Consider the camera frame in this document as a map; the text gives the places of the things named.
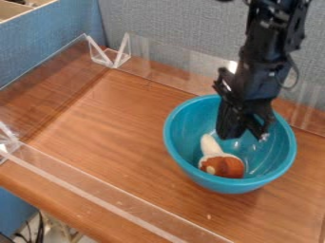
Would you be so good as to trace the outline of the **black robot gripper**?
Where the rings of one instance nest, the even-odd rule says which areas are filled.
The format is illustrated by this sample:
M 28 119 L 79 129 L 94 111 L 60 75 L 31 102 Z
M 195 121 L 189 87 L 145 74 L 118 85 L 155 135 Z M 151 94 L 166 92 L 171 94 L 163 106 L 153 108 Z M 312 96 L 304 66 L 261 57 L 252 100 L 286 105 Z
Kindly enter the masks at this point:
M 276 122 L 272 101 L 281 89 L 294 88 L 300 71 L 290 55 L 274 60 L 242 57 L 237 72 L 218 69 L 213 88 L 221 96 L 215 132 L 222 140 L 242 136 L 246 126 L 258 141 L 269 137 L 269 127 Z

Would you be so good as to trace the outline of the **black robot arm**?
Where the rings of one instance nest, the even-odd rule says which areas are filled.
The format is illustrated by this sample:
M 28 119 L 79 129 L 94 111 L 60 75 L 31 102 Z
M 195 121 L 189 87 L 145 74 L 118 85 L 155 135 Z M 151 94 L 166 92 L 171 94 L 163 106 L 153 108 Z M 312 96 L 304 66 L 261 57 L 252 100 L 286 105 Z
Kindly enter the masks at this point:
M 215 132 L 223 140 L 249 132 L 265 140 L 276 122 L 272 101 L 298 70 L 290 53 L 301 48 L 312 0 L 242 0 L 249 7 L 238 68 L 218 69 L 213 88 L 221 96 Z

